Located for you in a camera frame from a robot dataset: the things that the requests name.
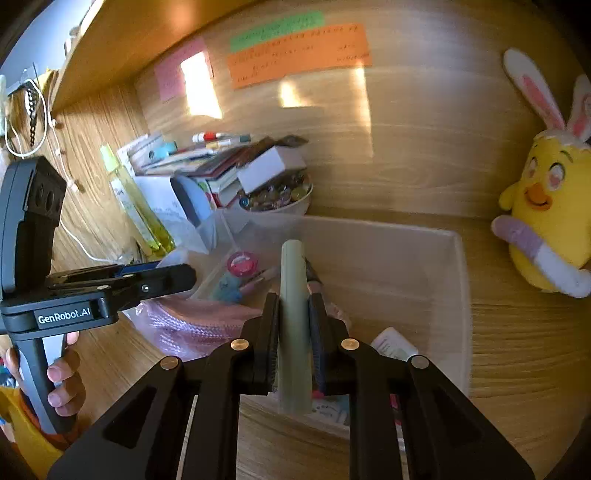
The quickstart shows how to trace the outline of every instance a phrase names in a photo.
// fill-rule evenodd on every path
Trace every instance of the pink lid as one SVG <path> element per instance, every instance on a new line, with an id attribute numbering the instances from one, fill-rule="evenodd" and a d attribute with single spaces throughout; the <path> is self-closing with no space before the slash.
<path id="1" fill-rule="evenodd" d="M 256 273 L 256 257 L 249 252 L 236 252 L 226 263 L 228 271 L 235 277 L 252 277 Z"/>

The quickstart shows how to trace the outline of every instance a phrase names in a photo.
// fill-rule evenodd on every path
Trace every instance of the white box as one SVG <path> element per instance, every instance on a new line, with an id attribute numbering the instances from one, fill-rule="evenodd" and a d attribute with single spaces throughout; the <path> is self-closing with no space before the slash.
<path id="1" fill-rule="evenodd" d="M 238 180 L 245 193 L 254 192 L 269 180 L 286 171 L 302 170 L 306 167 L 295 148 L 272 147 L 238 171 Z"/>

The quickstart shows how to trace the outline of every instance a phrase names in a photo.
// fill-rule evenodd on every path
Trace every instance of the human hand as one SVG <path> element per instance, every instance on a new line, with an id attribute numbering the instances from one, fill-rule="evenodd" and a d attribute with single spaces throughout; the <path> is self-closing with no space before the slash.
<path id="1" fill-rule="evenodd" d="M 74 345 L 79 336 L 80 332 L 68 333 L 66 336 L 67 344 Z M 23 393 L 27 395 L 26 390 L 23 389 L 24 383 L 21 374 L 18 371 L 18 353 L 15 348 L 7 350 L 4 363 L 12 376 L 17 379 Z M 79 366 L 80 357 L 76 351 L 68 348 L 64 356 L 47 368 L 47 378 L 49 380 L 62 382 L 59 387 L 47 396 L 49 405 L 54 407 L 61 417 L 69 417 L 78 413 L 86 400 L 86 389 L 80 374 L 77 372 Z"/>

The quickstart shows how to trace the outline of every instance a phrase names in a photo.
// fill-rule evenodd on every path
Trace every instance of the yellow bottle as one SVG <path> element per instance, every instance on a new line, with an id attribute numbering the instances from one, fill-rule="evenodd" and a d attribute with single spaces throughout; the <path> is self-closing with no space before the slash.
<path id="1" fill-rule="evenodd" d="M 174 250 L 176 246 L 173 238 L 152 211 L 125 166 L 115 157 L 111 147 L 103 145 L 100 153 L 115 196 L 133 223 L 134 236 L 144 252 L 148 256 L 161 258 Z"/>

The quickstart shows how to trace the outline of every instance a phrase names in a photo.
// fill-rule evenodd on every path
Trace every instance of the wooden shelf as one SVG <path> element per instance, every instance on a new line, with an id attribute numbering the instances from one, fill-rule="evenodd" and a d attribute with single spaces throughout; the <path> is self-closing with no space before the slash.
<path id="1" fill-rule="evenodd" d="M 254 0 L 96 0 L 50 97 L 52 112 L 123 82 L 183 38 Z"/>

